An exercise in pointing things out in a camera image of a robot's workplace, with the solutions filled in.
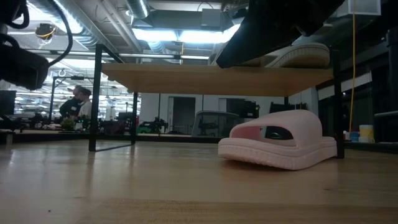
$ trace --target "wall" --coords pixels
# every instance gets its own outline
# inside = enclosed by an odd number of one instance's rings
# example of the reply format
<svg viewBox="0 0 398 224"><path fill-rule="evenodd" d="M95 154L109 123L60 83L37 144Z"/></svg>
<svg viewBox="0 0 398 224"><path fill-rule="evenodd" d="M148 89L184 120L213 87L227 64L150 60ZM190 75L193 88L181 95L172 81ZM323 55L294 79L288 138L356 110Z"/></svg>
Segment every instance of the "wall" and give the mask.
<svg viewBox="0 0 398 224"><path fill-rule="evenodd" d="M289 97L289 103L292 105L306 103L308 106L308 110L312 113L318 115L318 92L317 89L309 88L300 93L294 94Z"/></svg>
<svg viewBox="0 0 398 224"><path fill-rule="evenodd" d="M367 84L371 81L372 81L372 73L371 72L366 73L364 75L361 75L358 78L355 78L355 87L363 85L363 84ZM353 88L353 80L352 79L341 82L341 90L342 91L351 90L352 88ZM333 85L328 86L328 87L323 88L318 91L319 100L323 100L325 98L331 97L334 94L335 94L335 87Z"/></svg>
<svg viewBox="0 0 398 224"><path fill-rule="evenodd" d="M141 112L139 122L153 121L157 117L159 108L158 93L141 93Z"/></svg>

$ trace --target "pink slide sandal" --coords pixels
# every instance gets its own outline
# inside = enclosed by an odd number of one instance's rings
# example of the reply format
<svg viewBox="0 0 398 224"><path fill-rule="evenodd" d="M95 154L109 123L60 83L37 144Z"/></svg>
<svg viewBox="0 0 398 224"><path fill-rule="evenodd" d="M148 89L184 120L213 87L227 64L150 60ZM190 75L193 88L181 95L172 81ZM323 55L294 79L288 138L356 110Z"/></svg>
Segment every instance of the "pink slide sandal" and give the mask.
<svg viewBox="0 0 398 224"><path fill-rule="evenodd" d="M284 128L292 140L267 139L261 128ZM306 110L272 113L235 126L229 138L218 143L218 155L225 159L251 162L288 170L305 169L337 155L336 141L322 137L318 117Z"/></svg>

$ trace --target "black metal table leg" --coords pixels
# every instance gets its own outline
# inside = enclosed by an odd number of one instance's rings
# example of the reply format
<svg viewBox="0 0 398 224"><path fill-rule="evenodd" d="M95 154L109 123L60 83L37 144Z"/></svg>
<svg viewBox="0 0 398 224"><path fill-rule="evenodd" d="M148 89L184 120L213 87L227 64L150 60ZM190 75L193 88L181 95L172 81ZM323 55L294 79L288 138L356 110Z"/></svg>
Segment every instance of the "black metal table leg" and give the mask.
<svg viewBox="0 0 398 224"><path fill-rule="evenodd" d="M132 124L131 124L131 144L135 144L136 143L136 139L137 139L137 102L138 102L138 93L134 92L133 95L133 102L132 102L132 117L134 118L134 120L132 120Z"/></svg>
<svg viewBox="0 0 398 224"><path fill-rule="evenodd" d="M337 158L344 159L344 139L343 139L343 112L342 112L342 92L340 77L340 53L338 50L332 51L333 59L333 78L335 85L334 100L334 130L337 142Z"/></svg>
<svg viewBox="0 0 398 224"><path fill-rule="evenodd" d="M54 93L55 93L55 81L57 80L58 77L53 77L52 78L52 89L51 89L51 100L50 100L50 113L49 113L49 122L51 123L51 118L52 118L52 111L54 107Z"/></svg>
<svg viewBox="0 0 398 224"><path fill-rule="evenodd" d="M95 69L93 82L93 104L91 106L90 119L90 138L88 141L88 150L90 152L96 151L96 140L98 130L98 106L100 104L100 85L101 85L101 71L102 71L102 51L103 45L97 44L95 48Z"/></svg>

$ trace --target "shelf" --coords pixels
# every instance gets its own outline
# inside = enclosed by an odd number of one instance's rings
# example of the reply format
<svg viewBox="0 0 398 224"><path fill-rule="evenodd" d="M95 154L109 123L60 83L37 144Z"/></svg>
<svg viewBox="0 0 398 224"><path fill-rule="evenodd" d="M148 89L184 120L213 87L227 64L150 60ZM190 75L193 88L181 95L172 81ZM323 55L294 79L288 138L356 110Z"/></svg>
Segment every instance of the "shelf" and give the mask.
<svg viewBox="0 0 398 224"><path fill-rule="evenodd" d="M104 63L102 72L139 93L291 96L333 78L333 70Z"/></svg>

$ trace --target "wooden table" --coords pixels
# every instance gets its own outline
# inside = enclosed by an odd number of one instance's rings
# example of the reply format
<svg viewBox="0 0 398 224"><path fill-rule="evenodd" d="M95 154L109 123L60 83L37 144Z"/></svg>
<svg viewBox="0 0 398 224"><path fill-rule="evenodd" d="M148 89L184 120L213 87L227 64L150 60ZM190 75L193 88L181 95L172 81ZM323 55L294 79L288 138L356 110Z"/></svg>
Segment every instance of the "wooden table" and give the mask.
<svg viewBox="0 0 398 224"><path fill-rule="evenodd" d="M333 70L104 63L102 72L131 91L238 96L292 96L333 78Z"/></svg>
<svg viewBox="0 0 398 224"><path fill-rule="evenodd" d="M1 223L398 223L395 155L292 172L225 161L216 144L87 144L1 148Z"/></svg>

